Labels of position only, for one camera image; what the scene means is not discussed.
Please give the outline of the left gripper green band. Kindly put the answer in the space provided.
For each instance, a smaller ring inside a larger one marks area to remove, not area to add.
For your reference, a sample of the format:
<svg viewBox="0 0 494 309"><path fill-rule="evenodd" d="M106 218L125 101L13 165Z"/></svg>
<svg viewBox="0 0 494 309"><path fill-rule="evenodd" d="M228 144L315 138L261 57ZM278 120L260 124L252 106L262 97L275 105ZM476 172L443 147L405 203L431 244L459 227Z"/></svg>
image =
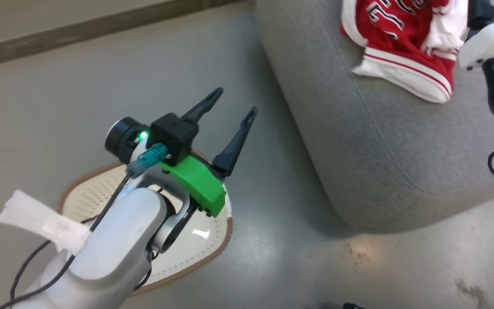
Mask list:
<svg viewBox="0 0 494 309"><path fill-rule="evenodd" d="M150 126L130 117L122 118L108 130L105 148L126 164L133 179L153 166L161 166L202 211L215 218L225 207L226 192L205 163L193 156L191 146L199 131L198 122L222 94L223 88L216 88L181 118L161 117ZM212 160L212 168L220 177L231 176L257 112L256 107L251 108L233 139Z"/></svg>

